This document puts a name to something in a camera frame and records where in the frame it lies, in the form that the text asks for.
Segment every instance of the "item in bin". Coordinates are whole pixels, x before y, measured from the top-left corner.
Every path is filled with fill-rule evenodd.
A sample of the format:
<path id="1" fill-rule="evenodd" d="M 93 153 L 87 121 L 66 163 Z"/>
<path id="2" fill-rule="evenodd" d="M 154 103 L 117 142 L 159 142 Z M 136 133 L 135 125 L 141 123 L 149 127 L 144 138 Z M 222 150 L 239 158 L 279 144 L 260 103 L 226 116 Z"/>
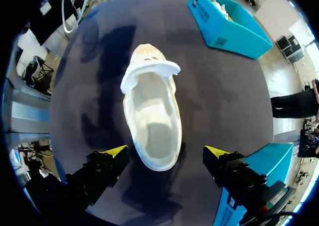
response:
<path id="1" fill-rule="evenodd" d="M 218 8 L 218 10 L 226 17 L 226 19 L 233 21 L 232 18 L 228 15 L 224 4 L 221 6 L 216 0 L 210 1 L 216 6 L 216 8 Z"/>

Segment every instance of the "dark blue table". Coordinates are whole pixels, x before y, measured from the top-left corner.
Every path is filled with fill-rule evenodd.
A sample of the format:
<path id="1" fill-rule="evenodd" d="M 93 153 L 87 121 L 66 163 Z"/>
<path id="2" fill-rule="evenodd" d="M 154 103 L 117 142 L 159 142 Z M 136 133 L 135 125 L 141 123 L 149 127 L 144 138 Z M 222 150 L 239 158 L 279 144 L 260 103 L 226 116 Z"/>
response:
<path id="1" fill-rule="evenodd" d="M 72 37 L 50 106 L 61 178 L 94 150 L 124 144 L 131 161 L 114 188 L 88 208 L 121 225 L 212 225 L 220 192 L 202 164 L 211 145 L 251 154 L 273 138 L 266 81 L 256 60 L 208 48 L 188 0 L 113 0 L 94 7 Z M 176 62 L 182 147 L 165 172 L 140 161 L 127 127 L 120 83 L 133 50 L 150 43 Z"/>

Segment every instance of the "black cable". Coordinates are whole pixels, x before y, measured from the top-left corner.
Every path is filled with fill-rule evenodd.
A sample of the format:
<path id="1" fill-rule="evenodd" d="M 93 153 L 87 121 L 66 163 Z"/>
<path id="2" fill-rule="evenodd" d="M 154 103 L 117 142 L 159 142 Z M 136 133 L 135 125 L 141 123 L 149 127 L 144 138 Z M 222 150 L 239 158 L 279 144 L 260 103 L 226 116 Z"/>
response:
<path id="1" fill-rule="evenodd" d="M 265 222 L 267 220 L 279 218 L 281 216 L 297 217 L 298 214 L 294 213 L 294 212 L 280 212 L 280 213 L 277 213 L 277 214 L 268 215 L 268 216 L 265 216 L 265 217 L 261 217 L 261 218 L 255 219 L 255 220 L 248 221 L 248 222 L 242 224 L 242 226 L 257 226 L 257 225 L 261 225 L 261 223 L 263 223 L 263 222 Z"/>

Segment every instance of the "shoe insole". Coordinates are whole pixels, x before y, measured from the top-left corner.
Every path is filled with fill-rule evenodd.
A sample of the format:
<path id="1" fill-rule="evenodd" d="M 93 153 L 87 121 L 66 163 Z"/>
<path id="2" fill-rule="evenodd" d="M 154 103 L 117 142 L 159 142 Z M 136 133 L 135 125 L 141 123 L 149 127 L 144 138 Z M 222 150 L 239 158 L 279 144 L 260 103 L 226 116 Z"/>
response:
<path id="1" fill-rule="evenodd" d="M 177 124 L 163 79 L 155 73 L 141 74 L 132 94 L 135 137 L 139 147 L 143 147 L 151 158 L 161 159 L 174 154 Z"/>

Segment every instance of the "shoe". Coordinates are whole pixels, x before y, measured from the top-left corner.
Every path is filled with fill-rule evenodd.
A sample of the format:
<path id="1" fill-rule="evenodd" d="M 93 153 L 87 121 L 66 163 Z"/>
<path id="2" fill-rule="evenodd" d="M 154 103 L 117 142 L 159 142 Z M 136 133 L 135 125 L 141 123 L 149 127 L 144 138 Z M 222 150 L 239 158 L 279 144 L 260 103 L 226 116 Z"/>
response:
<path id="1" fill-rule="evenodd" d="M 155 171 L 174 166 L 181 122 L 173 75 L 180 67 L 150 44 L 138 46 L 121 82 L 124 114 L 142 162 Z"/>

